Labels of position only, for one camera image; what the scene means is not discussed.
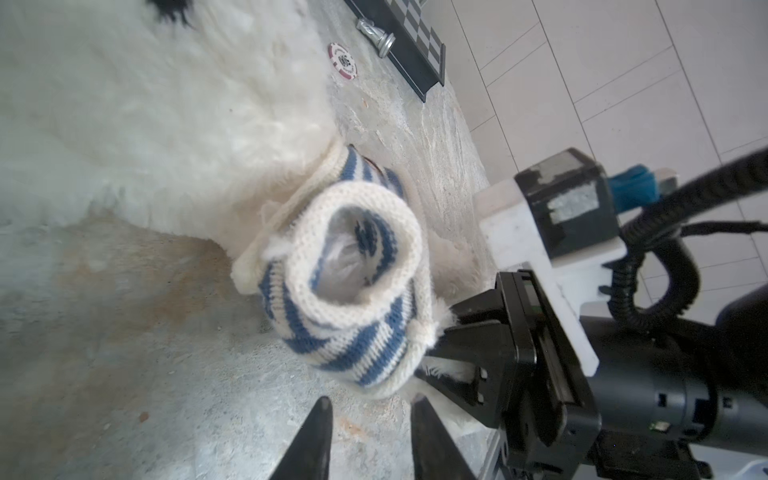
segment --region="silver chess piece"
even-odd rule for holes
[[[389,53],[392,44],[395,43],[395,34],[387,35],[381,28],[373,25],[367,18],[357,21],[357,29],[360,30],[379,49],[379,57],[384,58]]]

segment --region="black cable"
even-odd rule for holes
[[[699,222],[683,225],[681,237],[711,235],[712,233],[755,233],[768,232],[768,223],[761,222]]]
[[[648,332],[680,315],[696,298],[700,287],[693,258],[675,230],[681,223],[722,204],[768,188],[768,149],[757,151],[683,185],[649,205],[621,229],[627,256],[613,262],[611,315],[625,326]],[[648,309],[634,305],[637,271],[648,251],[659,257],[670,275],[661,300]]]

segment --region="tile floor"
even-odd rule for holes
[[[686,181],[768,145],[768,2],[428,0],[425,17],[492,184],[567,147],[608,174],[642,163]],[[768,221],[768,194],[702,218]],[[686,243],[692,319],[768,281],[768,233]],[[641,278],[638,304],[664,294],[657,260]]]

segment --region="black plush eye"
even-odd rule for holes
[[[161,22],[180,22],[189,25],[187,12],[192,8],[192,0],[147,0],[157,8],[157,19]]]

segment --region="poker chip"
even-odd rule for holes
[[[352,58],[346,48],[343,46],[332,43],[328,45],[328,58],[331,59],[333,67],[339,71],[342,77],[347,80],[352,80],[357,77],[357,64],[355,59]]]

